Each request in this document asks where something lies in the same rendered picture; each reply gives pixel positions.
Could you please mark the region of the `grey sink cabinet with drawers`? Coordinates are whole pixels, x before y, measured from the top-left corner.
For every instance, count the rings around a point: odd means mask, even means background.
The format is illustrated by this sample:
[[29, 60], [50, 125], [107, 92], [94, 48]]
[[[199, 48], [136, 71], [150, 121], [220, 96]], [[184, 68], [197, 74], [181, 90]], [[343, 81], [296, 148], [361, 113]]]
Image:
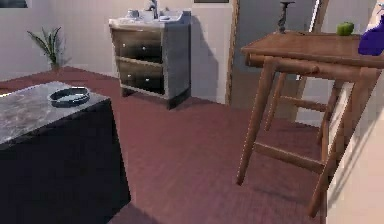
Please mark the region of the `grey sink cabinet with drawers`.
[[[160, 21], [159, 16], [170, 16]], [[155, 96], [175, 108], [190, 96], [191, 13], [141, 10], [138, 18], [109, 21], [123, 97], [134, 92]]]

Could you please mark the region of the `silver faucet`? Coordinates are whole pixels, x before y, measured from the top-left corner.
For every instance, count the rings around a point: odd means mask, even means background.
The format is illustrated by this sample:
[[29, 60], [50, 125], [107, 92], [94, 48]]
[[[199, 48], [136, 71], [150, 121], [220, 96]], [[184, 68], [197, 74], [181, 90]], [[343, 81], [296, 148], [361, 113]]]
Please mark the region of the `silver faucet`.
[[158, 18], [158, 4], [157, 4], [157, 0], [148, 0], [147, 10], [148, 11], [152, 11], [154, 18], [157, 19]]

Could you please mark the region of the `black round dish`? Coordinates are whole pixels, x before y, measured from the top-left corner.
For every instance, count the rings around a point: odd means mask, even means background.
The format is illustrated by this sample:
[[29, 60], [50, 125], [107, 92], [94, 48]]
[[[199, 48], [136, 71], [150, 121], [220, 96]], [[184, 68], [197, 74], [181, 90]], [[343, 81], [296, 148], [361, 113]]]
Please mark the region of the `black round dish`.
[[86, 87], [67, 87], [53, 92], [47, 99], [54, 107], [69, 108], [86, 103], [90, 91]]

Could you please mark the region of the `brown wooden table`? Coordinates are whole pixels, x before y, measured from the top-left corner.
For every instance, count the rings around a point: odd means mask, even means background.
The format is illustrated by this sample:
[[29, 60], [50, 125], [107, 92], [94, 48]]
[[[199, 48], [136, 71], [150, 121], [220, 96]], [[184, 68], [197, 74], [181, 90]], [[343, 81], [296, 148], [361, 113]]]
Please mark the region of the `brown wooden table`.
[[[290, 31], [284, 34], [269, 34], [242, 48], [246, 56], [246, 64], [250, 67], [259, 67], [262, 72], [236, 178], [238, 185], [244, 181], [250, 157], [254, 151], [308, 169], [319, 175], [308, 207], [309, 216], [317, 215], [325, 199], [324, 194], [342, 160], [381, 71], [384, 70], [384, 55], [359, 54], [359, 41], [358, 35], [338, 36], [331, 33]], [[277, 72], [283, 76], [299, 74], [304, 77], [332, 80], [334, 85], [329, 101], [326, 104], [316, 103], [282, 96], [278, 91], [272, 91], [272, 83]], [[330, 117], [342, 86], [346, 82], [351, 83], [353, 88], [335, 137], [330, 139]], [[256, 141], [269, 97], [273, 98], [272, 108], [276, 107], [278, 101], [283, 100], [297, 107], [324, 114], [318, 134], [322, 148], [322, 158], [319, 161]]]

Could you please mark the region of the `dark twisted candlestick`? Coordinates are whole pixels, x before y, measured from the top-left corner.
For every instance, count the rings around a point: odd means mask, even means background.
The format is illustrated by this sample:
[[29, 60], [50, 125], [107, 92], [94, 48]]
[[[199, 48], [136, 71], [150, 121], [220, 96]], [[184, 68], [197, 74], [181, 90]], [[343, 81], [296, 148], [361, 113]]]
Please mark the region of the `dark twisted candlestick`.
[[280, 33], [280, 34], [284, 34], [285, 33], [285, 23], [286, 23], [286, 17], [287, 17], [287, 8], [290, 4], [294, 4], [294, 1], [293, 0], [280, 0], [280, 8], [281, 8], [281, 12], [280, 12], [280, 17], [279, 17], [279, 20], [278, 20], [278, 29], [277, 31]]

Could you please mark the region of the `dark cabinet with marble top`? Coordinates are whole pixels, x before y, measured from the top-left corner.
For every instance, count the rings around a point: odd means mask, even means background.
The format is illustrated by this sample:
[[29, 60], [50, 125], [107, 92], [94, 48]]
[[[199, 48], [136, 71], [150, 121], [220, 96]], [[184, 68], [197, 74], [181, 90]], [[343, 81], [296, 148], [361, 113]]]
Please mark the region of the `dark cabinet with marble top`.
[[50, 82], [0, 97], [0, 224], [108, 224], [131, 200], [111, 100]]

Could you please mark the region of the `green house plant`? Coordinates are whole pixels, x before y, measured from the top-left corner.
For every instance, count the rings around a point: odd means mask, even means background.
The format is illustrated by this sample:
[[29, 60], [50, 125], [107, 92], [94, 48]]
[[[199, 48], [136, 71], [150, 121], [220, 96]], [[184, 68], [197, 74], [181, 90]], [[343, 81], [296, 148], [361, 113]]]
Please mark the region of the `green house plant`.
[[58, 71], [64, 65], [64, 46], [59, 35], [60, 30], [60, 27], [53, 28], [51, 31], [42, 28], [42, 36], [28, 31], [28, 36], [40, 48], [53, 71]]

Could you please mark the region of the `green apple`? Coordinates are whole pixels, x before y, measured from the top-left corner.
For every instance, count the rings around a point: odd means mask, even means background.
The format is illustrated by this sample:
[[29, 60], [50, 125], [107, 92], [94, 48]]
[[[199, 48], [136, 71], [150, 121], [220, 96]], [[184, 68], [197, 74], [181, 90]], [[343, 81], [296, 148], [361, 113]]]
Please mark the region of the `green apple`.
[[355, 25], [352, 22], [342, 22], [336, 27], [336, 34], [339, 36], [349, 36], [353, 33]]

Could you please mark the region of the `blue spray bottle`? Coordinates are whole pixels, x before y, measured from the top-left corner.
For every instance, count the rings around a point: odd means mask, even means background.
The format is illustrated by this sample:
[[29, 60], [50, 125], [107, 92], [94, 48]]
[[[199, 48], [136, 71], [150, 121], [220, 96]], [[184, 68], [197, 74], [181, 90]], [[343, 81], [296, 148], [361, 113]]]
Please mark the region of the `blue spray bottle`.
[[379, 23], [361, 36], [358, 47], [360, 55], [380, 56], [384, 51], [384, 2], [379, 2], [378, 6], [376, 15], [380, 17]]

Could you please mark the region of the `dark window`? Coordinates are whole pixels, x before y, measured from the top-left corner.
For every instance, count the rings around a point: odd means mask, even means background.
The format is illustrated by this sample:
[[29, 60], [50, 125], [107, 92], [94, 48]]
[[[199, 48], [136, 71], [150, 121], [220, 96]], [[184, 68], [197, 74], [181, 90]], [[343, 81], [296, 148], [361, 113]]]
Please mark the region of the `dark window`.
[[0, 0], [0, 8], [28, 8], [26, 0]]

